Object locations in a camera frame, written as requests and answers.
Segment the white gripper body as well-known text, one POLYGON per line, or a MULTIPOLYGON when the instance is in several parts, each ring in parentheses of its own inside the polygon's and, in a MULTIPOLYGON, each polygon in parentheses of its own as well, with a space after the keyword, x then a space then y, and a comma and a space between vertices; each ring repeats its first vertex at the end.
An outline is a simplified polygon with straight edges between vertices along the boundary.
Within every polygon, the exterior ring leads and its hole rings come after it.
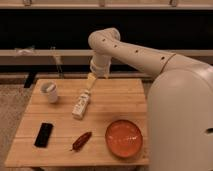
POLYGON ((97 77, 107 78, 110 73, 111 58, 95 53, 90 61, 90 70, 97 77))

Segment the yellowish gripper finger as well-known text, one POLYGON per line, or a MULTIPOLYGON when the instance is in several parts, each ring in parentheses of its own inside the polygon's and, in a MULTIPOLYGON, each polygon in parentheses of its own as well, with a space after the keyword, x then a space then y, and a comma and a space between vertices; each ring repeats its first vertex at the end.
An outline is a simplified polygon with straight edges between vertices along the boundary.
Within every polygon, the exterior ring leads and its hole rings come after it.
POLYGON ((89 73, 87 76, 86 87, 88 89, 91 89, 93 85, 95 84, 96 80, 97 80, 97 77, 93 73, 89 73))

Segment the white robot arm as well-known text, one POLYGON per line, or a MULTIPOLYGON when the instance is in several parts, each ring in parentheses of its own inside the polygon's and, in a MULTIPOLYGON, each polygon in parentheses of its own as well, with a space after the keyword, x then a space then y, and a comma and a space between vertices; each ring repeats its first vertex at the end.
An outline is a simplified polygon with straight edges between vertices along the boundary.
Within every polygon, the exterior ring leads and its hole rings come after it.
POLYGON ((89 35, 91 71, 113 58, 154 78, 148 93, 149 171, 213 171, 213 66, 120 40, 115 28, 89 35))

